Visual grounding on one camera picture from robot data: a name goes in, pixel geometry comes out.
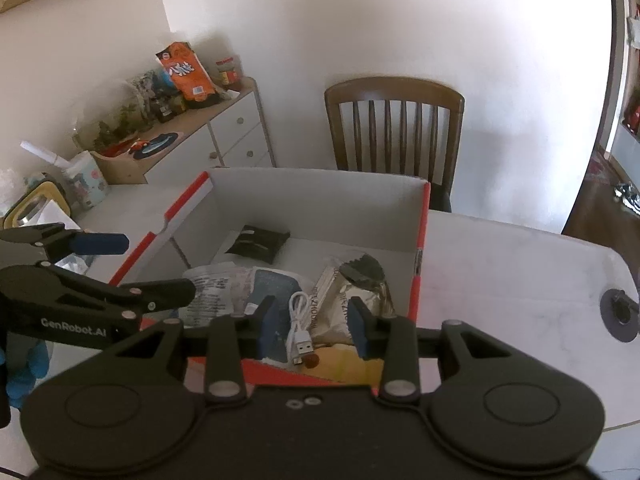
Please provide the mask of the blue gloved hand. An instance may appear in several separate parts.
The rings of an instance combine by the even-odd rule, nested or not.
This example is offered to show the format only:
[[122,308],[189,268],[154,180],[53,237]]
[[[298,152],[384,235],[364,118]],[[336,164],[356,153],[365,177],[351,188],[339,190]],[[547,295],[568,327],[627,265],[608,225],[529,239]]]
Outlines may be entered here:
[[1,364],[8,368],[6,395],[9,406],[20,410],[36,382],[50,370],[51,347],[45,341],[10,334]]

